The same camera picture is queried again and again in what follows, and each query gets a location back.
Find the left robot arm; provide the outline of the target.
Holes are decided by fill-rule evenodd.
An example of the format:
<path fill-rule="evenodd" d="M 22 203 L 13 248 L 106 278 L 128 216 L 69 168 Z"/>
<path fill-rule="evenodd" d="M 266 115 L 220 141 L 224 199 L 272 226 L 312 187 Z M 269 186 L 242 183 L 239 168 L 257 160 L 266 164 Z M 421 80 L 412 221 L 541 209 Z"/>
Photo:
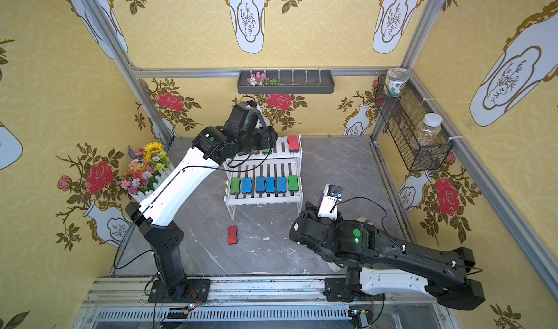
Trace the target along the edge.
<path fill-rule="evenodd" d="M 276 146 L 278 135 L 267 126 L 255 102 L 234 105 L 223 126 L 206 127 L 192 141 L 176 169 L 139 204 L 129 204 L 126 212 L 154 252 L 158 283 L 174 301 L 191 294 L 182 265 L 180 243 L 183 231 L 174 215 L 194 190 L 228 159 L 253 150 Z"/>

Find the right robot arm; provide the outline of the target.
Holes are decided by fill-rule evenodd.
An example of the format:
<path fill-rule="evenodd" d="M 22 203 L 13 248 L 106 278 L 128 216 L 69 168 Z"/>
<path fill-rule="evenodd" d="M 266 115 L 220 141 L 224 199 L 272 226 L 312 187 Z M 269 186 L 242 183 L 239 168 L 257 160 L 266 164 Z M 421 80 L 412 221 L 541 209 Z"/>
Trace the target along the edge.
<path fill-rule="evenodd" d="M 475 266 L 471 249 L 439 251 L 397 239 L 357 220 L 319 217 L 307 203 L 291 226 L 291 241 L 322 260 L 346 269 L 345 278 L 325 282 L 329 301 L 370 301 L 388 293 L 418 294 L 439 305 L 471 311 L 485 301 L 482 284 L 468 275 Z"/>

